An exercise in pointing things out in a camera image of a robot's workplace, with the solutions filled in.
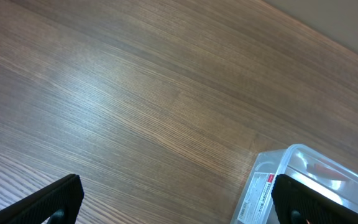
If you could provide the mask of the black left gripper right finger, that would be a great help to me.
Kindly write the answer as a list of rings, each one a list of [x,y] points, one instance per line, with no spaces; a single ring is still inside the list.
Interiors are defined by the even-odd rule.
[[[280,174],[271,193],[280,224],[358,224],[358,213]]]

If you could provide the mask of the red handled wire cutters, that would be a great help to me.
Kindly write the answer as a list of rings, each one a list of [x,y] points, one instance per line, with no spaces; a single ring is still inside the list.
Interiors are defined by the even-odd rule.
[[[340,173],[337,170],[334,170],[328,167],[326,164],[315,162],[313,164],[308,164],[306,170],[315,176],[330,179],[330,180],[339,180],[339,181],[349,181],[349,178]]]

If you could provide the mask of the clear plastic container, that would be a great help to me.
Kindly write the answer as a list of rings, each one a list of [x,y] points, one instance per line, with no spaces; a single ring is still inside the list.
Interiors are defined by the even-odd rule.
[[[308,164],[319,162],[346,175],[349,181],[310,174]],[[276,176],[286,174],[328,199],[358,213],[358,174],[303,144],[258,154],[231,223],[278,223],[271,197]]]

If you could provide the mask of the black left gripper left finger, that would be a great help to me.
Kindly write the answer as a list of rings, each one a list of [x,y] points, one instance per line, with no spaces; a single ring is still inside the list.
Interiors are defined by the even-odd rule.
[[[69,174],[0,210],[0,224],[75,223],[83,199],[80,176]]]

